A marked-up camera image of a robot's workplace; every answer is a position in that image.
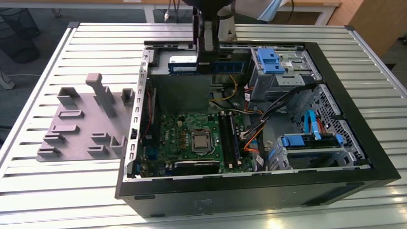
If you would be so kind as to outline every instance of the mesh trash bin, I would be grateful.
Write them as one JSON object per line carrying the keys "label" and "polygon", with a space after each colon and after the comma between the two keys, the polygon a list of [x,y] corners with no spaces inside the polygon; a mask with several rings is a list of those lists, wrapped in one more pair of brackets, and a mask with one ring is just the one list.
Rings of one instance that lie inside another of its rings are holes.
{"label": "mesh trash bin", "polygon": [[26,30],[16,21],[0,22],[0,49],[16,63],[28,63],[40,55]]}
{"label": "mesh trash bin", "polygon": [[0,8],[0,17],[5,22],[18,22],[30,38],[40,34],[38,27],[26,8]]}

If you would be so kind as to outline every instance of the motherboard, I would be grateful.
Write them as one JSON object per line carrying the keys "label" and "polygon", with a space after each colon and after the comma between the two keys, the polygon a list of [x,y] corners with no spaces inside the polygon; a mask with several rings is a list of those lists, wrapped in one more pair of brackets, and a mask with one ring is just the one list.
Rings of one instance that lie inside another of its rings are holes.
{"label": "motherboard", "polygon": [[200,173],[192,168],[202,169],[208,173],[252,171],[250,156],[241,152],[237,141],[242,130],[240,114],[162,115],[160,146],[157,149],[145,149],[144,167],[149,172],[148,177],[180,175],[173,174],[176,171],[181,171],[182,175],[185,172],[189,175]]}

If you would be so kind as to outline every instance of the metal table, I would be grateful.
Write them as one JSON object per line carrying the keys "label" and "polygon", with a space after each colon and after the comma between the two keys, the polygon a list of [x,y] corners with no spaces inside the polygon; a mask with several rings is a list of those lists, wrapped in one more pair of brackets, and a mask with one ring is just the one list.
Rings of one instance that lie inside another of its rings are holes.
{"label": "metal table", "polygon": [[317,42],[401,179],[329,206],[142,219],[113,198],[118,161],[34,160],[60,87],[90,91],[100,72],[113,92],[136,87],[144,40],[190,39],[189,25],[68,28],[0,151],[0,228],[400,228],[407,225],[407,93],[357,33],[342,27],[237,25],[238,40]]}

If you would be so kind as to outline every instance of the cpu socket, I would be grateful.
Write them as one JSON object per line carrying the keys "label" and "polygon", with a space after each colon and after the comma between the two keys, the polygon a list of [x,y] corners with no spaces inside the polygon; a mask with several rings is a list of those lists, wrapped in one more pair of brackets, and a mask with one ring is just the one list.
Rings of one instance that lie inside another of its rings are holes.
{"label": "cpu socket", "polygon": [[202,156],[210,152],[210,132],[208,130],[196,131],[193,130],[190,133],[192,137],[192,152],[197,155]]}

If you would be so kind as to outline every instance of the ram slot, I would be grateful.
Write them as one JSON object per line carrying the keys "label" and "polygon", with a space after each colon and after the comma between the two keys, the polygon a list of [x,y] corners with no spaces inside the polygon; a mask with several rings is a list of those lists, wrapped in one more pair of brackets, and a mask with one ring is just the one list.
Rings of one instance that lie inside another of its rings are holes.
{"label": "ram slot", "polygon": [[230,114],[220,113],[217,116],[224,166],[233,168],[241,164],[233,120]]}

